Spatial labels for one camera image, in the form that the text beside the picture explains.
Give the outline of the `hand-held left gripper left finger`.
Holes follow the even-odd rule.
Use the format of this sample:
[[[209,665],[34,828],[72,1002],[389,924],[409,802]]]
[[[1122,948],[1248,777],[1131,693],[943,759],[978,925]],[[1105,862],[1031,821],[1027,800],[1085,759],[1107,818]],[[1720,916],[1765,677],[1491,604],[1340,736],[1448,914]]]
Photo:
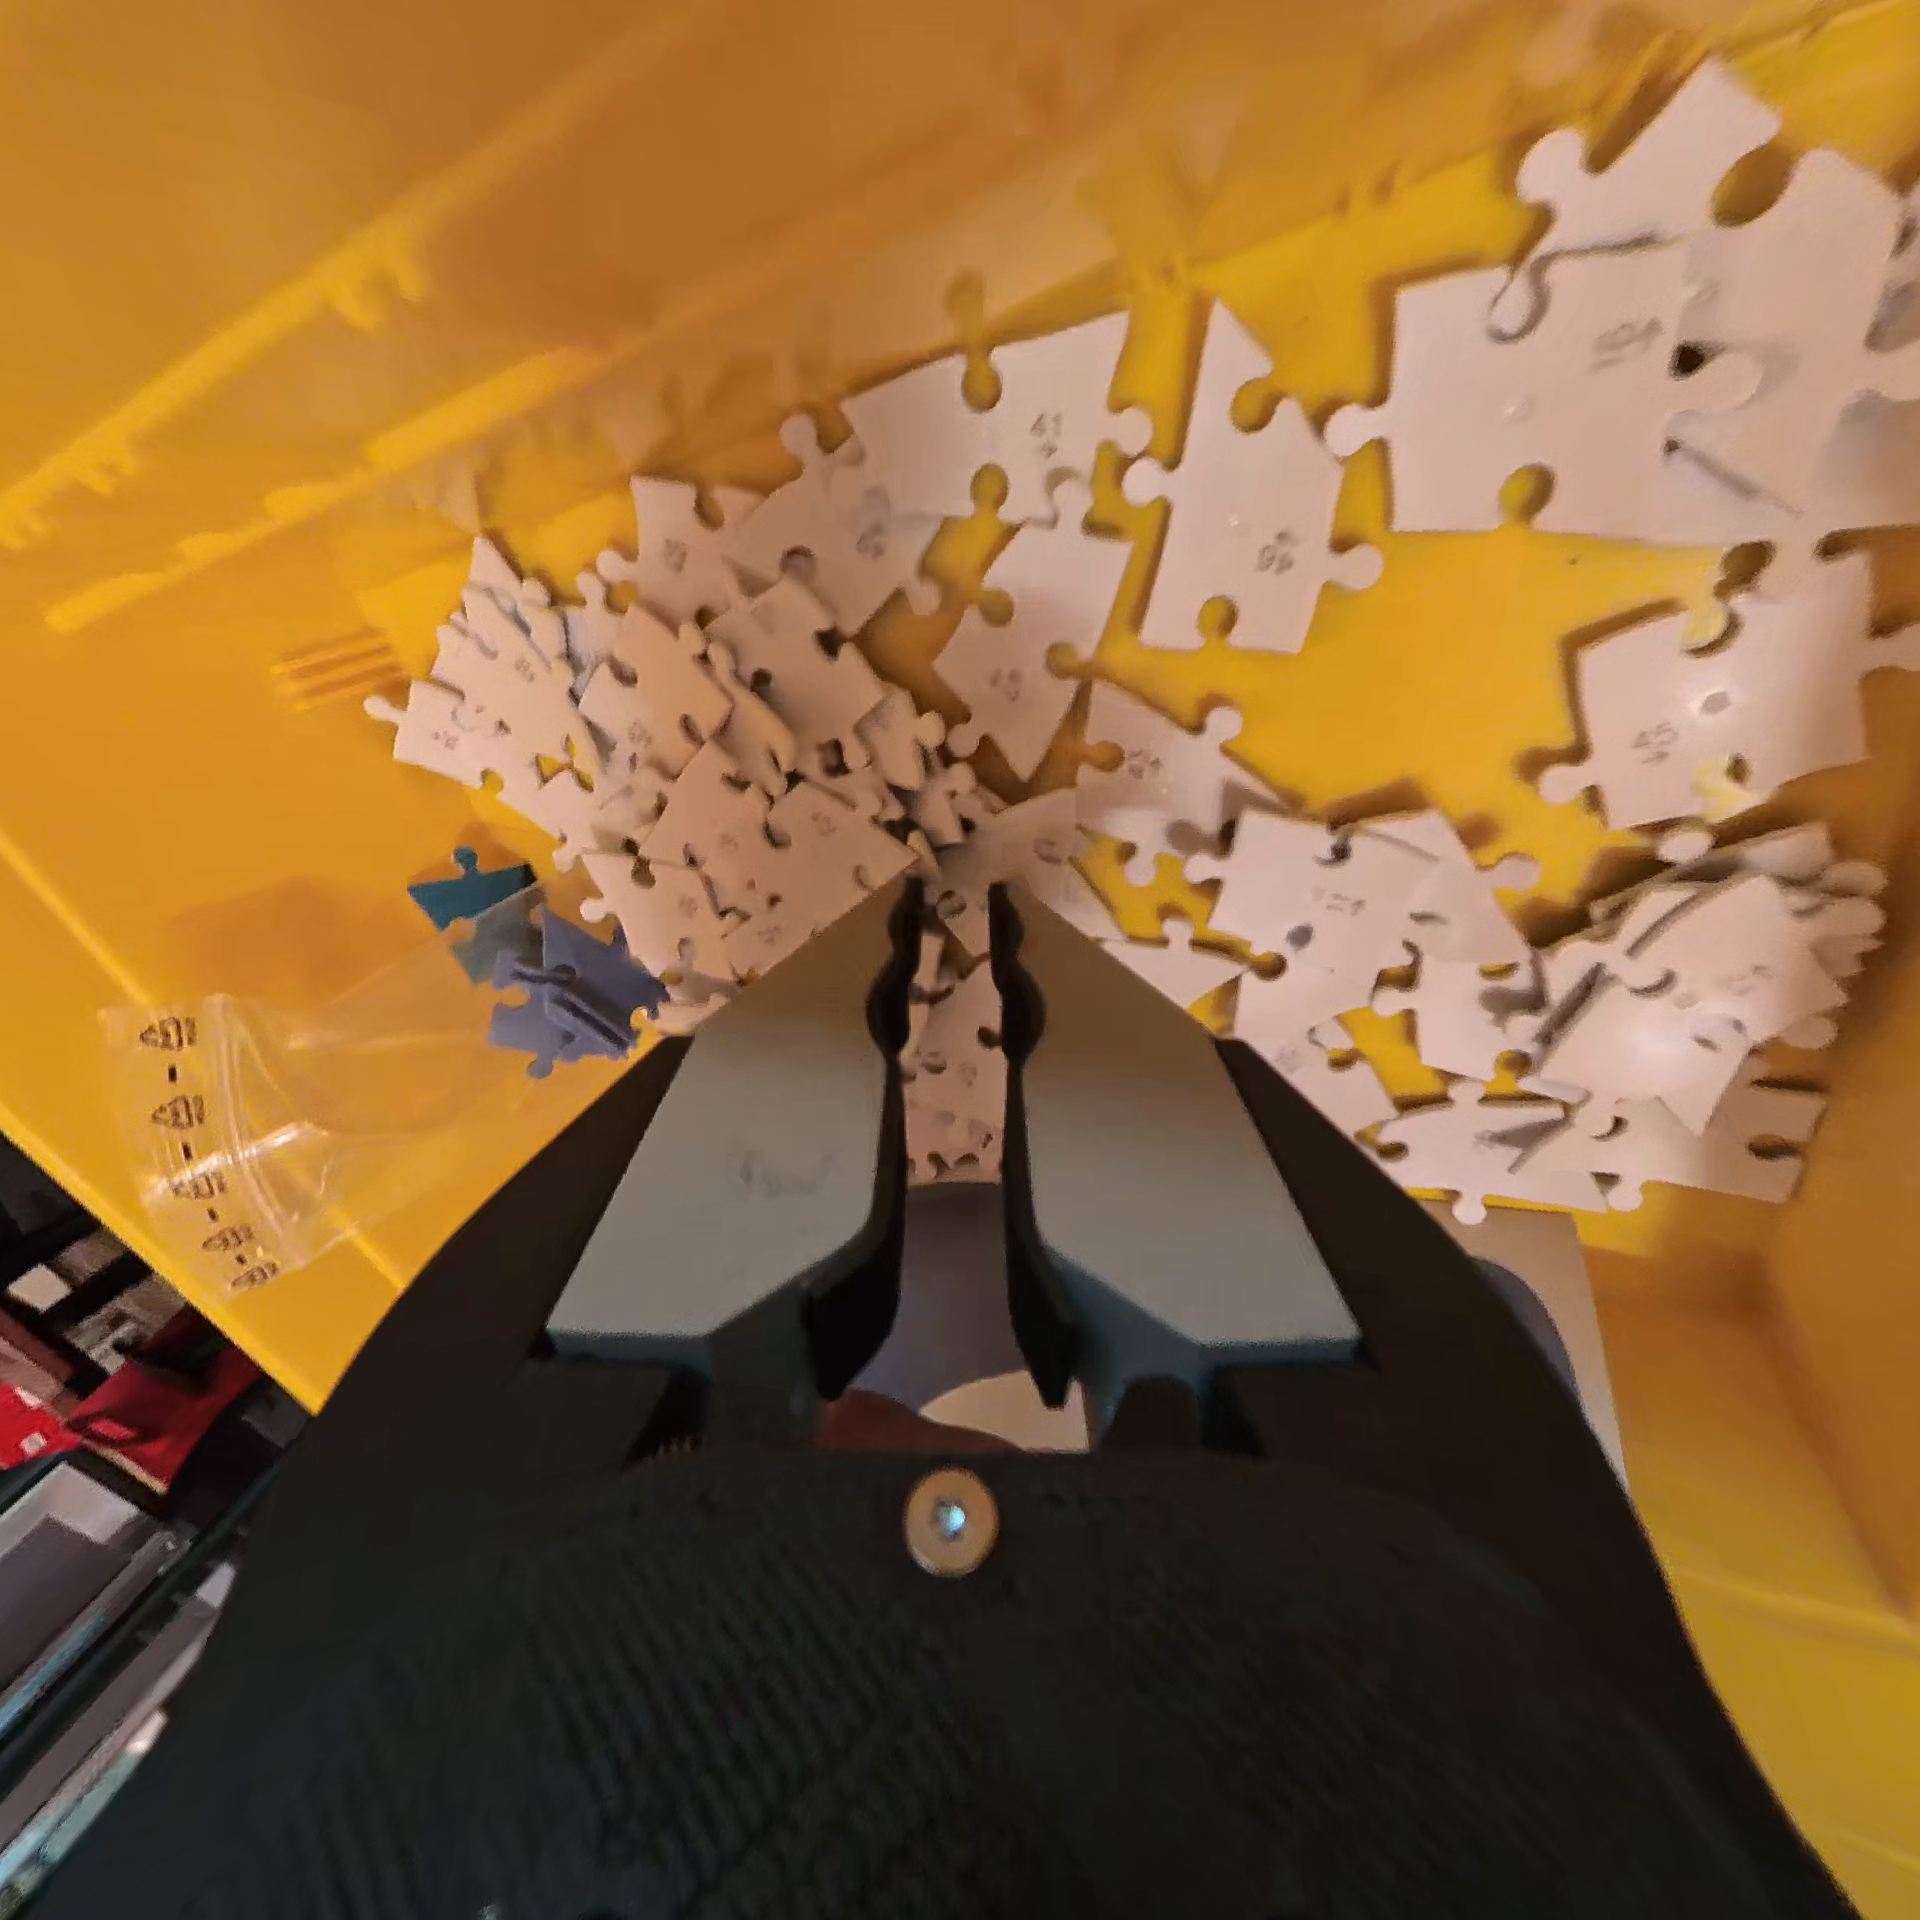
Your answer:
[[[697,1029],[546,1318],[559,1354],[770,1405],[853,1385],[898,1311],[920,960],[908,874]]]

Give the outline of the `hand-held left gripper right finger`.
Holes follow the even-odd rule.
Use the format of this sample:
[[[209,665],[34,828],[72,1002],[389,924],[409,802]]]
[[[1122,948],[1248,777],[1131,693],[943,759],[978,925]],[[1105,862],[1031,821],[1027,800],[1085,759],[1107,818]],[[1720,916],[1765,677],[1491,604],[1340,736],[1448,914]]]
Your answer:
[[[1360,1328],[1215,1036],[1024,881],[989,892],[1007,1290],[1049,1407],[1347,1362]]]

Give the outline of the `pile of white puzzle pieces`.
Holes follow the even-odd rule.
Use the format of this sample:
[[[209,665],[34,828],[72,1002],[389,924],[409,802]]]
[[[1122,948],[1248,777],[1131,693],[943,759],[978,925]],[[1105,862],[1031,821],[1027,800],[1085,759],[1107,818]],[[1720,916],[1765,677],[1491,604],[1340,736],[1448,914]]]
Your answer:
[[[1253,413],[1274,364],[1219,295],[1171,464],[1113,397],[1113,310],[996,350],[989,405],[952,352],[847,397],[834,447],[791,416],[797,471],[770,494],[636,474],[631,543],[572,599],[477,534],[426,677],[369,713],[395,761],[495,783],[584,878],[575,909],[540,908],[664,980],[637,1038],[717,1013],[920,863],[920,1183],[999,1167],[988,905],[1024,880],[1177,1007],[1229,993],[1236,1040],[1460,1220],[1657,1186],[1780,1205],[1825,1102],[1762,1056],[1834,1041],[1883,878],[1815,825],[1714,828],[1863,761],[1868,678],[1915,671],[1915,629],[1871,629],[1873,558],[1823,551],[1915,527],[1915,189],[1807,151],[1765,210],[1721,216],[1780,126],[1706,62],[1605,164],[1547,132],[1516,181],[1544,236],[1396,290],[1386,394],[1328,423]],[[1297,656],[1331,591],[1378,584],[1383,554],[1337,534],[1367,447],[1402,536],[1491,534],[1536,474],[1557,536],[1768,548],[1713,618],[1576,650],[1576,756],[1539,792],[1659,829],[1659,871],[1547,945],[1504,905],[1529,856],[1484,858],[1436,807],[1285,814],[1244,781],[1236,709],[1185,727],[1066,670],[1129,574],[1096,525],[1100,454],[1159,521],[1141,645],[1189,653],[1219,624]]]

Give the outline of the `yellow plastic bin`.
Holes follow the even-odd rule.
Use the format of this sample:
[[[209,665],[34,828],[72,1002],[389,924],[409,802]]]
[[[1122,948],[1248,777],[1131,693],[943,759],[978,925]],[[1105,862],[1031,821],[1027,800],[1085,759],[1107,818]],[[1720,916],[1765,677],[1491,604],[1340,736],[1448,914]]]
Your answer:
[[[1520,152],[1610,152],[1709,48],[1785,151],[1915,181],[1915,5],[5,5],[5,1129],[153,1246],[100,1009],[320,1007],[419,945],[481,829],[365,689],[433,658],[473,530],[572,586],[631,473],[768,488],[800,406],[1129,304],[1115,393],[1183,442],[1226,297],[1314,416],[1386,393],[1392,287],[1501,266]],[[1387,532],[1297,656],[1147,650],[1163,511],[1097,665],[1331,822],[1441,807],[1540,884],[1647,868],[1592,802],[1563,646],[1713,594],[1713,551]],[[1794,1206],[1657,1188],[1580,1223],[1627,1466],[1749,1742],[1871,1914],[1915,1914],[1915,674],[1829,822],[1889,945],[1819,1056]]]

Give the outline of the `periwinkle blue puzzle piece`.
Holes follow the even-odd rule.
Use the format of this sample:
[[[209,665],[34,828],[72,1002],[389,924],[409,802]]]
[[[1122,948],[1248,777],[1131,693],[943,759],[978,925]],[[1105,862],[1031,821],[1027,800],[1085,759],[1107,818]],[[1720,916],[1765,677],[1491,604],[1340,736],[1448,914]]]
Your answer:
[[[530,1076],[589,1057],[623,1062],[637,1047],[636,1018],[652,1021],[668,990],[636,961],[623,940],[603,944],[586,928],[540,908],[538,951],[501,951],[491,983],[501,990],[488,1041],[528,1056]]]

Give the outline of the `teal puzzle piece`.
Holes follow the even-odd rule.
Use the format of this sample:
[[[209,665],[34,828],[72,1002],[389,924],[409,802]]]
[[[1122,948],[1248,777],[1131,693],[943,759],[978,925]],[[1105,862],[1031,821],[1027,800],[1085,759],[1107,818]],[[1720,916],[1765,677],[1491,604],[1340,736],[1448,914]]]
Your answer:
[[[516,858],[488,865],[481,847],[459,844],[444,862],[444,871],[411,880],[404,892],[433,929],[449,932],[459,924],[481,921],[536,886],[533,865]]]

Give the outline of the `printed paper sheet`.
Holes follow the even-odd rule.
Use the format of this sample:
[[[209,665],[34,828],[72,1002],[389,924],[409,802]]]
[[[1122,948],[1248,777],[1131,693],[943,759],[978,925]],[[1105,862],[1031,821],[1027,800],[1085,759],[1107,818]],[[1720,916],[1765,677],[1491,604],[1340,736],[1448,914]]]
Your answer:
[[[1627,1481],[1593,1284],[1572,1218],[1495,1209],[1476,1225],[1460,1225],[1441,1201],[1427,1212],[1476,1258],[1569,1382],[1616,1477]],[[1015,1448],[1088,1450],[1082,1392],[1072,1388],[1051,1407],[1024,1370],[1007,1298],[999,1183],[927,1183],[908,1193],[896,1321],[856,1388]]]

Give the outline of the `clear plastic zip bag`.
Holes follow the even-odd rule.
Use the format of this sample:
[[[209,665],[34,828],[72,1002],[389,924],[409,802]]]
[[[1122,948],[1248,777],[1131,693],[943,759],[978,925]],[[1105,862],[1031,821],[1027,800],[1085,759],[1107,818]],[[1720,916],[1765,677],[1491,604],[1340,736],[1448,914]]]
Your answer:
[[[461,1186],[536,1081],[491,1041],[497,960],[540,958],[543,884],[428,928],[348,986],[100,1016],[112,1116],[168,1264],[229,1301]]]

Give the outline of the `red bag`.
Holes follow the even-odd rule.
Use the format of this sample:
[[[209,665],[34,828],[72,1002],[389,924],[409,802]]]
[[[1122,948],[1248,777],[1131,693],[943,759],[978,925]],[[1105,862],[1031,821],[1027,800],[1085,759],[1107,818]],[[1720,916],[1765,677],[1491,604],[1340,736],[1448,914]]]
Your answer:
[[[128,1357],[67,1414],[64,1430],[146,1493],[164,1497],[218,1422],[260,1382],[259,1366],[234,1345],[211,1350],[185,1373]]]

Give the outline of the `red box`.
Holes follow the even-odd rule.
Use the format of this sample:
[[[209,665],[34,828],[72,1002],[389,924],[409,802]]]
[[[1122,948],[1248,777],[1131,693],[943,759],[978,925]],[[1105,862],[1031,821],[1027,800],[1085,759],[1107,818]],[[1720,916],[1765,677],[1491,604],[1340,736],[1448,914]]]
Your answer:
[[[31,1470],[48,1458],[74,1450],[81,1439],[58,1407],[37,1401],[20,1388],[2,1382],[2,1473]]]

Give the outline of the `grey metal shelf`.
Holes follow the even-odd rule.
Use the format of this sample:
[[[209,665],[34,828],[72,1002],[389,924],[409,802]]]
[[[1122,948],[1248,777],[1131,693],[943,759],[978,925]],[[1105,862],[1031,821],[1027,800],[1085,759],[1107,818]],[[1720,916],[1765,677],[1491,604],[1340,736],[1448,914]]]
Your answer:
[[[160,1740],[235,1577],[234,1527],[160,1520],[81,1462],[5,1493],[2,1914]]]

